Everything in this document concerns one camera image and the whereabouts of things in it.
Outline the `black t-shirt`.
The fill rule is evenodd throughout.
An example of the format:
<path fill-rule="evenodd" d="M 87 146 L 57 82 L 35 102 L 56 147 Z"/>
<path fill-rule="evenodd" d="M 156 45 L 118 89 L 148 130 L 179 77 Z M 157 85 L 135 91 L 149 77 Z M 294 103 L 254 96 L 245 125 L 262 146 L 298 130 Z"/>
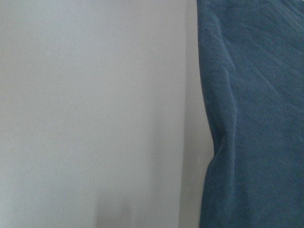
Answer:
<path fill-rule="evenodd" d="M 304 3 L 199 0 L 202 228 L 304 225 Z"/>

